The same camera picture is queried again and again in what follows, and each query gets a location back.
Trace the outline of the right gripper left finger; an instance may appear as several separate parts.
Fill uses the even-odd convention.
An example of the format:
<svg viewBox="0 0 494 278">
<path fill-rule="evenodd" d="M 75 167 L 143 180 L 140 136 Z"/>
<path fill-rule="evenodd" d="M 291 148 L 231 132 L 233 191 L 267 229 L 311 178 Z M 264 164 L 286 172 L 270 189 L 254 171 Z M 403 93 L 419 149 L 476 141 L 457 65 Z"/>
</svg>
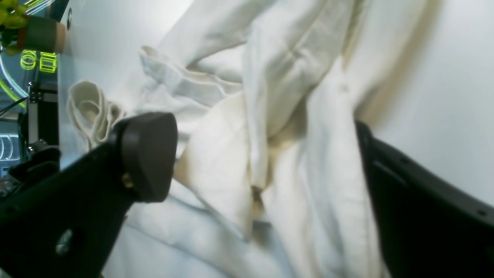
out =
<svg viewBox="0 0 494 278">
<path fill-rule="evenodd" d="M 1 179 L 0 264 L 12 278 L 97 278 L 134 203 L 162 202 L 173 176 L 171 113 L 125 118 L 65 169 L 48 148 Z"/>
</svg>

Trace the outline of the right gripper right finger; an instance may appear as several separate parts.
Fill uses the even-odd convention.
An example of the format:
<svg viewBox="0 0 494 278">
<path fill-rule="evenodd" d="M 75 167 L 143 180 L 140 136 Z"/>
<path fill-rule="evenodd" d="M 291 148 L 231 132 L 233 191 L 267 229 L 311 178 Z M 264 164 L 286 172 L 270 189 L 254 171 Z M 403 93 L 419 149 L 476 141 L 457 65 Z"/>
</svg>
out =
<svg viewBox="0 0 494 278">
<path fill-rule="evenodd" d="M 493 206 L 437 177 L 356 121 L 363 168 L 392 278 L 492 278 Z"/>
</svg>

